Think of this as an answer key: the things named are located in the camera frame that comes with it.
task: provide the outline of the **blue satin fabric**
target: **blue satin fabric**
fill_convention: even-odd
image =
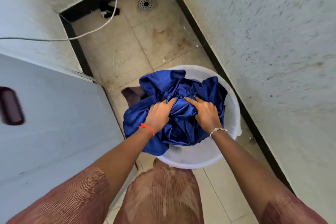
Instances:
[[[170,144],[195,145],[209,136],[195,120],[196,108],[184,100],[184,97],[195,99],[196,95],[204,101],[213,103],[217,107],[223,125],[224,100],[227,92],[219,84],[217,77],[198,82],[185,79],[185,75],[185,70],[164,70],[140,78],[140,86],[148,97],[124,113],[126,138],[134,134],[141,123],[145,122],[151,105],[177,97],[169,114],[169,122],[150,139],[143,152],[159,156],[168,150]]]

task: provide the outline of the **tile floor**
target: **tile floor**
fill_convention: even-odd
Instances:
[[[149,12],[140,11],[138,1],[119,0],[119,16],[102,30],[79,39],[94,77],[108,91],[121,127],[128,107],[120,90],[138,86],[141,76],[182,64],[214,70],[175,0],[154,0],[155,8]],[[74,22],[73,27],[79,35],[104,22],[97,10]],[[258,145],[250,140],[252,135],[243,119],[241,127],[243,134],[237,142],[269,167]],[[138,173],[151,168],[154,158],[142,153],[137,161]],[[205,223],[257,223],[224,159],[196,169],[194,174],[201,191]],[[123,196],[112,207],[106,220],[108,224],[113,223]]]

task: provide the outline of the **floor drain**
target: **floor drain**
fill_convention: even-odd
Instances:
[[[139,0],[138,6],[141,11],[150,11],[154,8],[154,2],[153,0]]]

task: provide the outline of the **white cable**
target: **white cable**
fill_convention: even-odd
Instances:
[[[93,32],[96,32],[96,31],[102,29],[104,26],[106,26],[112,20],[112,18],[114,17],[114,14],[115,14],[116,9],[117,9],[117,2],[118,2],[118,0],[115,0],[115,5],[114,5],[114,10],[113,10],[112,16],[111,16],[111,18],[109,18],[109,20],[107,22],[105,22],[105,24],[103,24],[102,26],[100,26],[99,28],[97,28],[95,30],[92,30],[92,31],[87,32],[85,34],[82,34],[80,36],[76,36],[76,37],[72,37],[72,38],[64,38],[64,39],[38,39],[38,38],[26,38],[26,37],[0,37],[0,40],[3,40],[3,39],[20,39],[20,40],[30,40],[30,41],[42,41],[42,42],[61,42],[61,41],[75,40],[75,39],[81,38],[81,37],[83,37],[85,35],[88,35],[88,34],[91,34]]]

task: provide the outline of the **white door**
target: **white door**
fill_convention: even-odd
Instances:
[[[2,224],[124,138],[103,89],[93,82],[0,54],[0,87],[16,93],[24,116],[23,124],[11,125],[2,108]],[[20,120],[20,114],[12,118]],[[134,167],[129,179],[135,173]]]

